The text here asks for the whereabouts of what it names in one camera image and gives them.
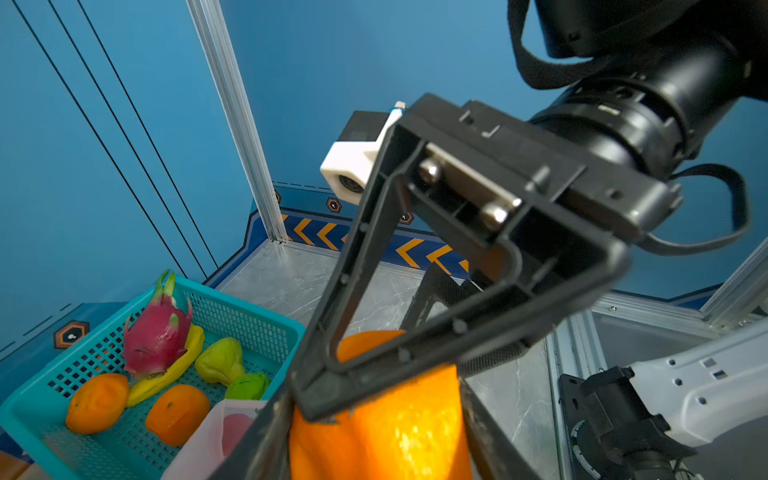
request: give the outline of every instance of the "orange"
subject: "orange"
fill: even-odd
[[[144,425],[166,445],[181,447],[209,411],[210,401],[204,393],[193,386],[176,385],[157,399]]]
[[[119,373],[95,376],[72,396],[67,428],[80,435],[103,432],[116,423],[127,402],[127,377]]]
[[[345,362],[402,333],[358,333],[337,356]],[[295,409],[289,449],[293,480],[472,478],[456,367],[433,369],[331,422],[308,423]]]

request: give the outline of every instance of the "orange hexagon symbol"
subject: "orange hexagon symbol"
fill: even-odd
[[[88,335],[90,331],[91,324],[88,322],[74,321],[67,323],[53,334],[53,347],[59,350],[66,350],[79,339]]]
[[[326,206],[328,207],[328,210],[331,210],[331,213],[337,214],[341,212],[341,202],[338,198],[329,198],[326,202]]]

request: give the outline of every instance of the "pink dragon fruit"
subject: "pink dragon fruit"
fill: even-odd
[[[157,279],[154,295],[134,325],[128,329],[125,321],[123,359],[125,371],[138,378],[165,372],[185,352],[184,344],[192,324],[192,302],[187,300],[185,314],[176,308],[173,298],[176,274],[172,273],[163,287],[170,270]]]

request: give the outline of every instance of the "basket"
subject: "basket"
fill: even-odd
[[[0,407],[0,425],[54,480],[157,479],[179,452],[144,427],[158,393],[125,409],[106,432],[77,435],[64,424],[69,401],[89,378],[103,372],[125,373],[123,325],[135,321],[149,303],[154,288],[130,301],[38,375],[16,390]],[[193,323],[205,330],[205,346],[232,336],[243,346],[247,372],[271,379],[268,399],[285,379],[304,327],[291,319],[221,292],[176,279],[174,297],[189,299]],[[209,384],[191,366],[174,385],[192,385],[205,392],[211,405],[224,398],[226,388]]]

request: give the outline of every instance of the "blue wall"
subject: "blue wall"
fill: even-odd
[[[221,0],[253,116],[283,207],[329,213],[318,190],[331,143],[354,110],[388,111],[429,91],[456,104],[478,99],[529,118],[557,96],[535,91],[515,68],[504,2],[239,2]],[[525,44],[545,56],[532,11]],[[637,251],[619,288],[670,298],[723,282],[768,236],[763,161],[768,105],[742,100],[697,162],[738,168],[750,182],[754,227],[738,244],[696,257]],[[730,228],[727,191],[684,180],[685,204],[658,234],[694,240]],[[342,215],[353,211],[345,205]]]
[[[212,255],[78,2],[53,5],[114,117],[51,6],[17,1],[180,268],[212,275],[243,246],[252,195],[185,3],[82,0]],[[3,359],[80,305],[128,301],[180,268],[10,0],[0,2],[0,64]]]

